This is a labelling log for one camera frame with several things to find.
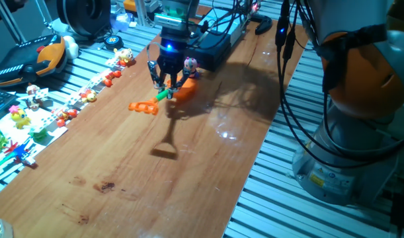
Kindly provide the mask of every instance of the wood grain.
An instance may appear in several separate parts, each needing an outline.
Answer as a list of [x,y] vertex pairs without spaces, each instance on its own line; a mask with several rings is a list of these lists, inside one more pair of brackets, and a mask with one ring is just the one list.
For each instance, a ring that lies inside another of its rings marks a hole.
[[191,101],[162,101],[157,116],[127,109],[156,94],[140,54],[0,193],[15,238],[221,237],[279,105],[276,22],[256,25]]

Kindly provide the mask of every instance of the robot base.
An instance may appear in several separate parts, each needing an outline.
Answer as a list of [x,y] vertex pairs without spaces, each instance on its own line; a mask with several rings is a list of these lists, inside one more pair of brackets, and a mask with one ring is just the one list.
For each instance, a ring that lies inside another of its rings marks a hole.
[[[385,140],[382,136],[377,135],[375,130],[366,127],[357,119],[345,116],[335,107],[329,110],[328,117],[333,139],[336,142],[348,141],[347,143],[341,142],[344,147],[356,150],[363,147],[371,150],[394,143],[383,142]],[[325,132],[323,123],[313,137],[325,147],[335,148]],[[310,141],[307,142],[306,147],[318,158],[336,167],[365,163],[364,161],[336,157],[323,151]],[[403,163],[403,158],[404,149],[388,159],[377,161],[371,165],[355,169],[338,169],[316,161],[300,147],[294,155],[292,168],[300,186],[315,198],[342,206],[353,203],[365,205],[371,204],[380,195],[382,188],[391,178],[398,164]]]

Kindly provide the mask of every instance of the metal rod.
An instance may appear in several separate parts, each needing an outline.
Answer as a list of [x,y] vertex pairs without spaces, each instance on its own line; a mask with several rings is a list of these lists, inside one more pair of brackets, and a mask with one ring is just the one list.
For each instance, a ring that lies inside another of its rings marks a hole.
[[5,1],[0,1],[0,16],[5,23],[5,26],[8,28],[9,33],[14,38],[14,41],[17,44],[23,44],[26,42],[24,35],[19,30],[15,19],[13,18],[11,11],[8,6],[6,6]]
[[46,2],[44,0],[36,0],[36,5],[38,11],[40,12],[40,15],[43,18],[44,25],[46,27],[50,26],[53,20],[52,17],[50,16],[50,12],[48,6],[46,5]]
[[137,23],[141,26],[148,26],[147,19],[147,11],[146,6],[144,4],[144,0],[135,0],[136,10],[137,10]]

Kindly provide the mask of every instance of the black cable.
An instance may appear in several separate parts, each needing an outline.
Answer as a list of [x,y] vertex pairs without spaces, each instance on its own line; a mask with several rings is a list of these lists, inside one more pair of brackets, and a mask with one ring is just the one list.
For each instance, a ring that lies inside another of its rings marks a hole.
[[190,35],[190,30],[188,29],[188,18],[190,17],[190,9],[191,9],[192,4],[193,4],[193,0],[190,0],[190,4],[188,5],[187,14],[186,14],[186,29],[187,29],[188,35]]
[[238,2],[237,2],[237,0],[234,0],[234,1],[233,1],[233,8],[232,8],[233,14],[232,14],[232,16],[231,16],[231,20],[230,20],[230,22],[229,22],[227,28],[226,28],[226,29],[224,30],[224,32],[223,32],[224,34],[223,34],[222,38],[221,38],[220,40],[218,40],[213,46],[209,46],[209,47],[206,47],[206,48],[198,47],[198,49],[201,49],[201,50],[209,50],[209,49],[215,48],[216,46],[218,46],[219,44],[222,43],[222,41],[223,41],[223,40],[225,39],[225,37],[227,36],[227,34],[228,34],[228,32],[229,32],[229,29],[231,28],[231,26],[232,26],[232,24],[233,24],[233,21],[235,20],[235,15],[236,15],[236,12],[237,12],[237,6],[238,6]]
[[[296,13],[295,13],[295,19],[294,19],[294,23],[296,21],[296,17],[297,17],[297,9],[296,9]],[[298,122],[297,118],[294,116],[294,114],[292,113],[289,104],[286,101],[286,97],[284,94],[284,76],[285,76],[285,69],[286,69],[286,64],[287,61],[291,58],[291,54],[292,54],[292,48],[294,45],[294,38],[295,38],[295,34],[294,34],[294,29],[290,31],[289,33],[289,37],[287,38],[286,41],[286,47],[284,48],[284,65],[283,65],[283,70],[281,71],[281,60],[280,60],[280,54],[277,54],[277,64],[278,64],[278,78],[279,78],[279,83],[280,83],[280,102],[281,102],[281,109],[283,111],[284,114],[284,118],[286,119],[286,122],[290,128],[290,130],[292,131],[294,137],[296,138],[296,140],[298,141],[298,143],[305,149],[305,151],[307,153],[309,153],[314,159],[316,159],[317,161],[319,161],[320,163],[330,166],[330,167],[334,167],[334,168],[340,168],[340,169],[353,169],[353,168],[359,168],[359,167],[363,167],[366,165],[371,165],[372,163],[376,163],[380,160],[383,159],[387,159],[387,156],[391,155],[393,151],[388,151],[387,153],[382,153],[380,155],[380,157],[377,159],[377,157],[375,156],[373,159],[371,159],[370,161],[367,161],[365,163],[359,164],[359,165],[351,165],[351,166],[338,166],[338,165],[333,165],[330,164],[326,161],[321,160],[320,158],[318,158],[318,156],[314,155],[305,145],[304,143],[301,141],[301,139],[298,137],[297,133],[294,131],[289,119],[288,119],[288,115],[286,114],[286,110],[284,108],[284,105],[286,105],[287,109],[289,110],[290,115],[292,115],[293,120],[296,122],[296,124],[298,125],[298,127],[300,128],[301,131],[304,132],[304,134],[306,134],[307,137],[309,137],[311,139],[311,141],[313,143],[315,143],[316,145],[318,145],[321,149],[324,149],[327,152],[331,152],[331,154],[341,157],[340,155],[336,154],[334,151],[329,150],[328,148],[322,146],[320,143],[318,143],[317,141],[315,141],[312,136],[307,133],[302,125],[300,125],[300,123]],[[324,107],[326,107],[327,105],[327,95],[324,96]],[[403,143],[400,143],[399,145],[396,145],[396,148],[401,149],[402,147],[404,147]]]

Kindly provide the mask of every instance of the metal slotted surface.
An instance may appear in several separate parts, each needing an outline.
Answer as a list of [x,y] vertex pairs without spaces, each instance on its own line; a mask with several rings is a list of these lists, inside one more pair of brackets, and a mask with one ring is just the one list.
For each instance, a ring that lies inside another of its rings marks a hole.
[[[216,7],[232,7],[232,0],[215,0]],[[212,6],[211,0],[200,0]],[[263,1],[261,14],[278,20],[281,2]],[[160,32],[155,28],[129,28],[120,32],[125,47],[134,55],[140,53]],[[50,88],[60,101],[76,91],[101,69],[114,54],[106,50],[80,50],[78,59],[68,62],[63,73],[42,84]],[[319,57],[305,51],[286,92],[294,114],[313,133],[322,119],[323,71]],[[296,129],[299,137],[305,139]],[[255,164],[251,169],[224,237],[397,237],[390,225],[392,201],[378,198],[369,207],[335,206],[323,203],[304,191],[292,173],[292,157],[298,147],[279,109],[265,137]],[[16,170],[0,182],[2,190],[22,169]]]
[[[305,50],[286,91],[296,117],[310,133],[322,119],[322,76],[319,57]],[[302,131],[295,131],[306,139]],[[391,200],[378,198],[365,208],[336,206],[315,199],[294,178],[292,157],[297,148],[279,109],[224,237],[391,237]]]

